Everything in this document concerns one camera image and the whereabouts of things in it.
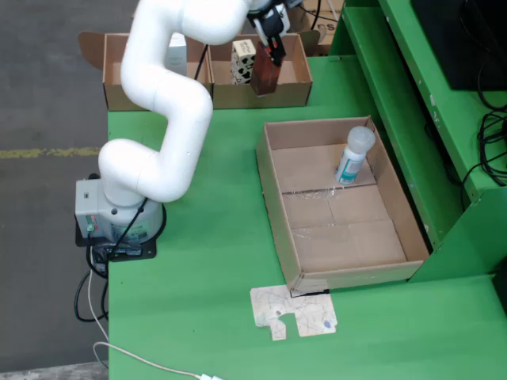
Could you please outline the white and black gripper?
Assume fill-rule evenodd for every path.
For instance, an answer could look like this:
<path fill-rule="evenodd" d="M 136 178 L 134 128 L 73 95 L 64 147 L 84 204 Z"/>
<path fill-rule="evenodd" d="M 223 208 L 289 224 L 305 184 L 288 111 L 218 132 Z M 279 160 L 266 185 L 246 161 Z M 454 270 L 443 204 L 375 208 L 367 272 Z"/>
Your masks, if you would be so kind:
<path fill-rule="evenodd" d="M 286 56 L 281 36 L 290 29 L 284 2 L 252 2 L 247 19 L 263 42 L 268 42 L 269 55 L 275 66 Z"/>

